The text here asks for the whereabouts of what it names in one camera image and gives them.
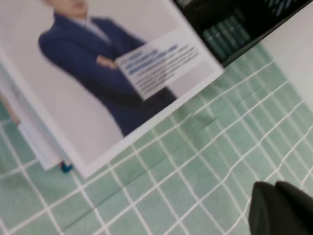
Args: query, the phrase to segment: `magazine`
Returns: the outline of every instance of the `magazine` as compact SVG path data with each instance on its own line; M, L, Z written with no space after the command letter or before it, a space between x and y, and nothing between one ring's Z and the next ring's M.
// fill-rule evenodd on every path
M223 72L171 0L2 0L0 63L84 177Z

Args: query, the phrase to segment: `black object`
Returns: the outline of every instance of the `black object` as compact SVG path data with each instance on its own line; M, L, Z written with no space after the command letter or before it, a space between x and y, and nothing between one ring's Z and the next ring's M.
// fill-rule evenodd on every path
M251 235L312 235L313 198L287 182L256 182L249 214Z
M173 0L218 61L227 66L312 0Z

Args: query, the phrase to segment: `blue suit jacket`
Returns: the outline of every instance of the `blue suit jacket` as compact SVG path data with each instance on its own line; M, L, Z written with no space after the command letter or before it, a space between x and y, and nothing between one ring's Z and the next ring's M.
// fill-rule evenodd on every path
M59 14L55 14L53 26L40 36L39 45L53 64L71 74L107 107L122 133L127 135L176 98L168 89L163 89L142 101L119 69L97 64L99 55L114 61L144 42L109 19L92 20L108 36L111 45Z

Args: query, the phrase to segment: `white surface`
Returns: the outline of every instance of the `white surface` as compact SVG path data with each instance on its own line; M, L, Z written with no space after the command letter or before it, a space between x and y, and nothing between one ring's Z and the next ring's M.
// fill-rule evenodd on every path
M119 24L147 41L178 25L184 25L192 32L180 13L170 3L166 4L173 15L164 12L166 10L159 0L114 0L111 4L93 0L90 1L90 12L92 15L113 16ZM170 86L177 96L190 92L115 144L122 137L108 111L74 79L48 63L39 52L37 39L50 27L51 15L51 9L41 5L40 1L27 1L19 14L18 24L11 28L12 38L16 40L12 41L14 47L0 48L0 60L60 147L85 177L101 168L222 73L217 61L194 35L193 40L200 44L200 50L208 52L207 60L192 76L190 71Z
M313 110L313 3L267 36L263 45Z

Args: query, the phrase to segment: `man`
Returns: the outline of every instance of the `man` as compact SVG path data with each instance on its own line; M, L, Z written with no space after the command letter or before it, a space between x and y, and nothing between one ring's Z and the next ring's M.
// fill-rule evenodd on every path
M144 42L109 19L89 18L86 0L43 0L55 22L39 38L43 54L109 110L124 136L176 100L163 89L143 101L114 62Z

